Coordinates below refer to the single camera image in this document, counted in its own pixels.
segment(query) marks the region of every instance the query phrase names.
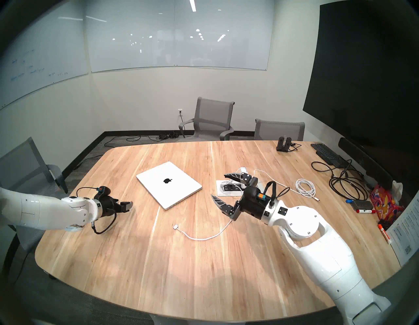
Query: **marker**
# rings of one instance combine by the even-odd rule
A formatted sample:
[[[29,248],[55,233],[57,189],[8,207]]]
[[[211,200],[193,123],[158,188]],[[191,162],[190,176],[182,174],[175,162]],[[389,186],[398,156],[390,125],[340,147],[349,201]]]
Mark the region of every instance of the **marker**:
[[[357,210],[357,213],[375,213],[375,210]]]
[[[379,224],[379,225],[378,225],[378,228],[380,229],[380,231],[381,231],[381,233],[383,234],[384,238],[387,240],[387,243],[388,243],[388,244],[391,244],[391,239],[390,239],[390,236],[389,236],[389,235],[387,235],[387,233],[386,233],[386,231],[384,230],[383,226]]]

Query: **paper sign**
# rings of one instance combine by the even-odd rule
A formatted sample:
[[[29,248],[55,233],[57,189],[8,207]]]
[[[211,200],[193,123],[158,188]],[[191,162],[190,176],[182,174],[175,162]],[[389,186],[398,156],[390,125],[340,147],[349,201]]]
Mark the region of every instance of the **paper sign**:
[[[400,217],[388,228],[391,246],[403,266],[419,248],[419,191]]]

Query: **tissue box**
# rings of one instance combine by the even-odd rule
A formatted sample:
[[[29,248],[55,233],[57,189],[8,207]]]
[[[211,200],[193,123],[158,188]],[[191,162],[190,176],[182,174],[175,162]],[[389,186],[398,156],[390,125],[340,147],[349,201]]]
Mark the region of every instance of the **tissue box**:
[[[380,185],[376,185],[370,194],[370,199],[380,219],[391,224],[401,215],[404,207],[397,205],[391,193]]]

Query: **black tv screen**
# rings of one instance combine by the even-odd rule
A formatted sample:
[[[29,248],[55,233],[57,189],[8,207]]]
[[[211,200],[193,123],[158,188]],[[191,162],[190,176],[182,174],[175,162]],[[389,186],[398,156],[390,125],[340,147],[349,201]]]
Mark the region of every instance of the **black tv screen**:
[[[419,39],[372,1],[320,6],[303,110],[419,190]]]

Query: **chair backrest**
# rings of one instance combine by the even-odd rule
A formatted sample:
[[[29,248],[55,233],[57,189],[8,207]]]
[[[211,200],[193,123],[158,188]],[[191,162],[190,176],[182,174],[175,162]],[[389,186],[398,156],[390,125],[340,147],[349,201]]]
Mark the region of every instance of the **chair backrest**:
[[[0,158],[0,186],[45,196],[54,196],[59,191],[32,138]]]
[[[304,122],[275,122],[256,119],[255,140],[278,140],[291,137],[293,141],[302,141]]]
[[[198,97],[194,118],[195,133],[198,136],[211,134],[219,139],[220,133],[230,128],[233,105],[233,101],[216,101]]]

